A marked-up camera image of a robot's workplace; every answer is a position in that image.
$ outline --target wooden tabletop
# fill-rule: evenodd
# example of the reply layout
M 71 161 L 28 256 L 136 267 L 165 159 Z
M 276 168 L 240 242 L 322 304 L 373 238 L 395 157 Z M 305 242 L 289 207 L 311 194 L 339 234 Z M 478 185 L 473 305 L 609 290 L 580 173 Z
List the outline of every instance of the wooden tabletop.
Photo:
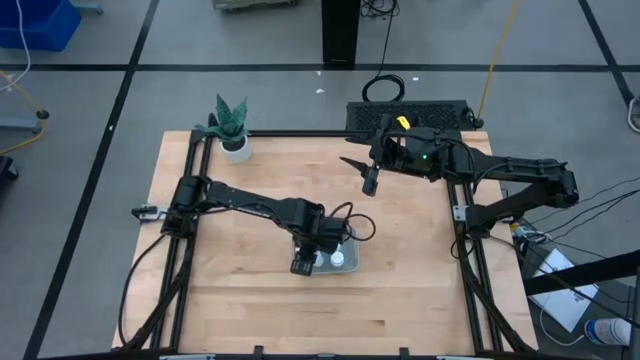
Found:
M 189 132 L 165 133 L 149 203 L 170 203 L 188 138 Z M 491 151 L 486 133 L 463 133 L 463 139 Z M 303 197 L 328 211 L 352 201 L 355 212 L 376 221 L 377 234 L 360 244 L 356 272 L 303 277 L 289 273 L 290 235 L 270 221 L 237 212 L 202 217 L 180 352 L 250 353 L 263 345 L 270 354 L 388 355 L 399 347 L 415 355 L 473 353 L 459 263 L 449 254 L 454 232 L 445 181 L 381 172 L 377 195 L 368 197 L 357 171 L 338 159 L 368 162 L 368 147 L 338 138 L 251 138 L 250 144 L 251 159 L 232 165 L 214 143 L 209 176 L 276 199 Z M 483 181 L 475 199 L 483 204 L 500 197 L 498 182 Z M 141 227 L 135 258 L 158 237 L 160 225 Z M 354 225 L 363 234 L 369 230 L 364 222 Z M 510 236 L 504 224 L 492 233 Z M 168 243 L 132 278 L 127 337 L 158 301 Z M 537 347 L 513 249 L 491 240 L 484 245 L 496 305 Z M 163 344 L 172 317 L 171 309 Z M 481 322 L 490 348 L 483 311 Z

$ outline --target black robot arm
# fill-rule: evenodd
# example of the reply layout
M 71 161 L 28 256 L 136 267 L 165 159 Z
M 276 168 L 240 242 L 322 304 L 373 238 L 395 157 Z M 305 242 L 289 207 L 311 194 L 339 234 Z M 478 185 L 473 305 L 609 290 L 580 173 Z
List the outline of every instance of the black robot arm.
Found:
M 269 219 L 291 233 L 299 251 L 290 270 L 306 276 L 311 275 L 316 251 L 335 252 L 349 226 L 347 218 L 325 216 L 322 204 L 306 199 L 277 200 L 208 178 L 185 176 L 178 183 L 161 232 L 173 237 L 188 237 L 195 230 L 191 221 L 194 216 L 228 210 Z
M 362 191 L 374 196 L 380 170 L 428 179 L 473 184 L 482 179 L 530 183 L 526 189 L 491 205 L 472 205 L 454 209 L 456 219 L 467 224 L 474 236 L 486 237 L 501 219 L 519 218 L 528 210 L 540 206 L 568 208 L 578 202 L 578 190 L 573 172 L 566 163 L 553 159 L 522 159 L 491 156 L 462 142 L 458 131 L 440 131 L 427 127 L 390 132 L 394 119 L 382 117 L 381 126 L 372 134 L 349 138 L 347 141 L 370 145 L 373 164 L 342 158 L 358 169 L 364 178 Z

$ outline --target white pot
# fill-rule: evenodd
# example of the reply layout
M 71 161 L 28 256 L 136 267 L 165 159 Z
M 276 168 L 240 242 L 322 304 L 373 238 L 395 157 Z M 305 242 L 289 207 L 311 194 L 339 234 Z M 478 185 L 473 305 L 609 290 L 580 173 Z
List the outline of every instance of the white pot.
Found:
M 220 149 L 222 152 L 227 155 L 227 158 L 232 163 L 241 163 L 249 160 L 251 157 L 251 146 L 249 146 L 249 137 L 247 135 L 244 136 L 244 146 L 236 151 L 229 151 L 222 146 L 222 141 L 220 142 Z

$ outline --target concrete floor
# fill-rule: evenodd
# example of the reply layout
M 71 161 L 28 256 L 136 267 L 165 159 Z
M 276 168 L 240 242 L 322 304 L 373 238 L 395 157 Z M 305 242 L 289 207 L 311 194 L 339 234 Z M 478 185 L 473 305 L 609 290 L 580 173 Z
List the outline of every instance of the concrete floor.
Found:
M 37 64 L 129 62 L 150 0 L 99 0 L 103 16 L 83 16 L 61 53 L 33 52 Z M 640 64 L 640 3 L 589 2 L 619 64 Z M 488 64 L 510 2 L 403 0 L 389 40 L 388 63 Z M 220 14 L 210 0 L 160 0 L 141 64 L 320 63 L 320 0 Z M 362 19 L 358 63 L 380 60 L 385 20 Z M 2 64 L 20 50 L 0 49 Z M 503 64 L 606 65 L 577 1 L 525 0 L 503 49 Z M 22 85 L 52 116 L 42 141 L 11 155 L 21 170 L 0 199 L 0 357 L 24 353 L 69 233 L 100 139 L 120 88 L 120 71 L 33 71 Z M 136 72 L 93 196 L 78 247 L 40 356 L 107 351 L 139 226 L 132 207 L 148 193 L 161 135 L 204 123 L 215 94 L 249 98 L 250 129 L 343 129 L 346 103 L 359 101 L 367 71 Z M 466 99 L 477 109 L 484 72 L 399 72 L 406 100 Z M 640 74 L 625 73 L 635 94 Z M 395 85 L 372 89 L 386 100 Z M 0 115 L 33 116 L 15 91 L 0 93 Z M 640 138 L 608 72 L 496 73 L 483 118 L 495 153 L 569 161 L 582 194 L 640 176 Z M 0 132 L 0 148 L 28 134 Z M 628 184 L 609 199 L 640 187 Z M 540 229 L 568 220 L 567 211 Z M 528 215 L 536 219 L 541 210 Z M 636 250 L 640 202 L 630 198 L 564 238 L 603 256 Z M 576 263 L 596 260 L 563 249 Z

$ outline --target potted plant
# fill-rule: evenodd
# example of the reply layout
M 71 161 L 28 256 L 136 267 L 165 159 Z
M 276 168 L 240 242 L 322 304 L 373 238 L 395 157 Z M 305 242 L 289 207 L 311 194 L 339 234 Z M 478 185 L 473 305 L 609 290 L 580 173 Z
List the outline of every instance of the potted plant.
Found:
M 247 118 L 247 99 L 245 98 L 233 111 L 227 103 L 217 95 L 218 125 L 205 128 L 196 126 L 200 131 L 214 133 L 220 139 L 220 148 L 229 160 L 234 163 L 247 161 L 251 157 L 249 146 L 249 132 L 244 128 L 244 120 Z

